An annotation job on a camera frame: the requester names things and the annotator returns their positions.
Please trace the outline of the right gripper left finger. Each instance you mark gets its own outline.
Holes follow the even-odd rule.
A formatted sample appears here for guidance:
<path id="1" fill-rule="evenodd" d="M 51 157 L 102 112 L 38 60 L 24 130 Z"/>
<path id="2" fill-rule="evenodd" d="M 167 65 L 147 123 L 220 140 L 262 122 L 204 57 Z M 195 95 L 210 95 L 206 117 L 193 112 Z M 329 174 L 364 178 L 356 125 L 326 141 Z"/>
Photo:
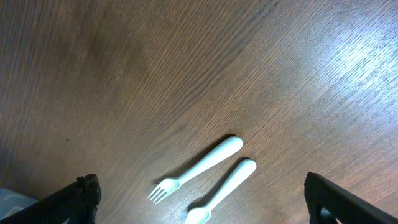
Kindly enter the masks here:
<path id="1" fill-rule="evenodd" d="M 101 201 L 96 174 L 78 177 L 72 184 L 38 200 L 35 204 L 1 219 L 1 224 L 95 224 Z"/>

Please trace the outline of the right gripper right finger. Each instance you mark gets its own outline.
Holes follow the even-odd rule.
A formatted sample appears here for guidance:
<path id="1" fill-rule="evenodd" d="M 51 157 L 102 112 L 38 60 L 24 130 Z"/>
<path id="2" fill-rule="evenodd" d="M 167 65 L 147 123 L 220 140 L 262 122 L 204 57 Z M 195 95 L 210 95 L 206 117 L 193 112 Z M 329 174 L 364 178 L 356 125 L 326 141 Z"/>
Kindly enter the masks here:
<path id="1" fill-rule="evenodd" d="M 311 224 L 397 224 L 396 217 L 367 203 L 317 173 L 307 173 L 304 196 Z"/>

